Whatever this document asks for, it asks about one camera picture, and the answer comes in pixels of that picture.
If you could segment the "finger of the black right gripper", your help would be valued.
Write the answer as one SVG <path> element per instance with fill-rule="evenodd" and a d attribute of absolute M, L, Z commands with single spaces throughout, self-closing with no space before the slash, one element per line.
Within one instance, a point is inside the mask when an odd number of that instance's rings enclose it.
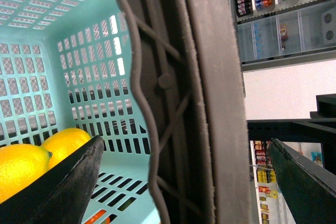
<path fill-rule="evenodd" d="M 104 143 L 95 136 L 1 203 L 1 223 L 81 223 L 98 181 Z"/>
<path fill-rule="evenodd" d="M 335 223 L 335 175 L 276 138 L 267 154 L 295 222 Z"/>

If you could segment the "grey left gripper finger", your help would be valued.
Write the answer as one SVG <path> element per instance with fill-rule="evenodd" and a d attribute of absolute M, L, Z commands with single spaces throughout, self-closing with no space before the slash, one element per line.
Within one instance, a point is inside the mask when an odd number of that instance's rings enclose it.
<path fill-rule="evenodd" d="M 249 223 L 245 87 L 230 0 L 117 0 L 162 223 Z"/>

